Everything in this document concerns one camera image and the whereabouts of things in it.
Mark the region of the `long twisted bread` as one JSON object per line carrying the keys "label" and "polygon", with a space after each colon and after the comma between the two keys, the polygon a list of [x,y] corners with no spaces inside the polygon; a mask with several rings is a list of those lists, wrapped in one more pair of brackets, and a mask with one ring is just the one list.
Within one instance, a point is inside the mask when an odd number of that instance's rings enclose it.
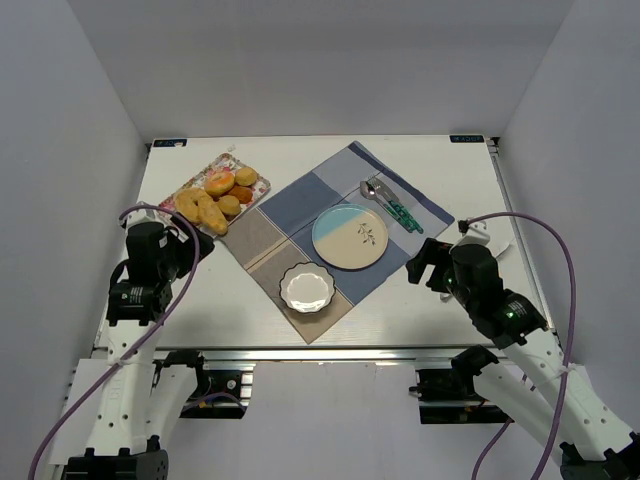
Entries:
{"label": "long twisted bread", "polygon": [[198,216],[200,222],[213,231],[216,235],[225,235],[228,232],[228,221],[217,203],[204,190],[200,191],[197,198]]}

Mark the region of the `round golden bun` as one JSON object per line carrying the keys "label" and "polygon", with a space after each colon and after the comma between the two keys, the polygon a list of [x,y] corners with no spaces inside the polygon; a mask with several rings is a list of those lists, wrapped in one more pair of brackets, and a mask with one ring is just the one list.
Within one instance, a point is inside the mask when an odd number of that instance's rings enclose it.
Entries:
{"label": "round golden bun", "polygon": [[236,217],[242,211],[240,201],[232,195],[221,196],[217,200],[217,206],[220,211],[228,217]]}

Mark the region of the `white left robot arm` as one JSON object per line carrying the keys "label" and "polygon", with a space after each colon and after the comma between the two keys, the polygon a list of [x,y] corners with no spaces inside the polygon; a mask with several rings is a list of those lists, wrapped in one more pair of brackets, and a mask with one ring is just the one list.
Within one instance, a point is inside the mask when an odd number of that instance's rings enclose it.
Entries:
{"label": "white left robot arm", "polygon": [[107,363],[95,423],[85,451],[70,458],[65,479],[165,479],[165,449],[184,403],[204,381],[194,350],[155,359],[161,321],[177,303],[172,284],[191,281],[214,245],[180,222],[143,221],[126,236],[126,257],[108,291]]}

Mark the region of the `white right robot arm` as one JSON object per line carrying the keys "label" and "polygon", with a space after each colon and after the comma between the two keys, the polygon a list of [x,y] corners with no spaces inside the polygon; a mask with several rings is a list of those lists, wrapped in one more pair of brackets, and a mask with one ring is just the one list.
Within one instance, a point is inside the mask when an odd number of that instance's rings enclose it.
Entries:
{"label": "white right robot arm", "polygon": [[449,293],[473,326],[532,385],[516,381],[487,348],[476,345],[451,361],[467,392],[497,405],[540,444],[553,439],[551,457],[564,479],[636,479],[639,435],[596,395],[588,381],[565,365],[567,351],[524,296],[503,285],[497,260],[478,244],[451,245],[432,238],[407,264],[408,280]]}

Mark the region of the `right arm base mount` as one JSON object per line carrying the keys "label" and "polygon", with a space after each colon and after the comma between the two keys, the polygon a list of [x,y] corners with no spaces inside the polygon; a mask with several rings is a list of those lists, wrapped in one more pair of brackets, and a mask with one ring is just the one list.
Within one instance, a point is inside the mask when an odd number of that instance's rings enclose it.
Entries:
{"label": "right arm base mount", "polygon": [[481,397],[473,378],[481,368],[497,364],[498,357],[481,345],[469,347],[453,357],[447,368],[416,371],[417,382],[408,393],[419,402],[420,422],[427,424],[498,424],[507,415]]}

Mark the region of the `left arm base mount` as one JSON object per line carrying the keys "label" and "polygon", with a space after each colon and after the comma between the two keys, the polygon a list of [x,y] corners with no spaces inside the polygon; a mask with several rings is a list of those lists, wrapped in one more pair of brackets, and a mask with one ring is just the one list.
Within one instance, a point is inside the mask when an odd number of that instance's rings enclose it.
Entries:
{"label": "left arm base mount", "polygon": [[244,417],[249,396],[243,393],[245,373],[239,369],[213,367],[202,352],[196,350],[174,350],[163,358],[153,361],[156,386],[164,372],[171,366],[186,366],[196,379],[195,390],[187,397],[181,418],[187,419],[234,419]]}

